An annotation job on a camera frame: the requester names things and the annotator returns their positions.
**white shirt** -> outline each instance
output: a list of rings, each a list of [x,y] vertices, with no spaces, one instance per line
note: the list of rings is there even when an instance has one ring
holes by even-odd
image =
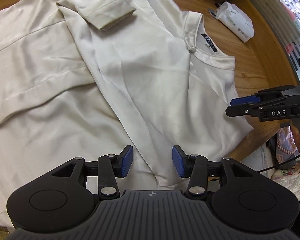
[[[18,187],[127,144],[121,191],[182,188],[173,145],[217,161],[251,130],[225,114],[235,97],[234,57],[172,0],[21,0],[0,11],[0,225]],[[97,192],[96,178],[87,188]]]

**circular pad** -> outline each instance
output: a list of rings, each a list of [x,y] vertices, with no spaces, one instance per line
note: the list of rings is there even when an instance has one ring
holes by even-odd
[[[32,195],[30,204],[40,211],[53,211],[67,202],[67,196],[58,190],[42,190]]]
[[[263,190],[249,190],[239,196],[242,206],[253,211],[266,211],[277,203],[274,195]]]

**folded cuff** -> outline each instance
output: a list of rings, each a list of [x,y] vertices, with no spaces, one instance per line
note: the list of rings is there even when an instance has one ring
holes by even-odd
[[[98,30],[108,30],[136,9],[129,0],[70,0],[78,13]]]

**blue gripper pad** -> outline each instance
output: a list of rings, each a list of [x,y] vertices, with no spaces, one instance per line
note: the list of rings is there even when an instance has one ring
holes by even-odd
[[[237,105],[252,104],[252,103],[259,103],[259,102],[260,102],[260,98],[256,96],[248,96],[242,98],[234,98],[231,100],[230,105],[237,106]]]
[[[178,172],[180,178],[184,177],[185,175],[185,168],[183,166],[183,159],[178,152],[178,150],[173,146],[172,148],[172,161],[173,164]]]
[[[133,147],[130,146],[130,148],[128,149],[126,155],[123,157],[122,160],[121,176],[123,178],[127,177],[132,161],[133,161]]]

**wooden table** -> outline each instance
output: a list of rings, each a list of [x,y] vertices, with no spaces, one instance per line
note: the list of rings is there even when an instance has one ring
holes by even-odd
[[[18,1],[0,0],[0,10]],[[229,29],[208,13],[208,8],[215,8],[213,0],[174,1],[182,10],[203,13],[205,29],[208,35],[224,53],[235,56],[235,85],[239,96],[247,96],[270,86],[296,84],[293,76],[289,80],[292,70],[287,59],[284,58],[285,55],[282,48],[265,20],[249,1],[235,1],[249,15],[255,27],[255,37],[247,43],[239,40]],[[274,60],[281,66],[279,73],[276,73],[274,70]],[[280,75],[286,72],[288,72],[286,79],[281,79]],[[237,160],[242,160],[251,154],[271,138],[280,127],[279,121],[259,122],[257,118],[250,116],[247,120],[254,127],[254,130],[231,152],[230,156]]]

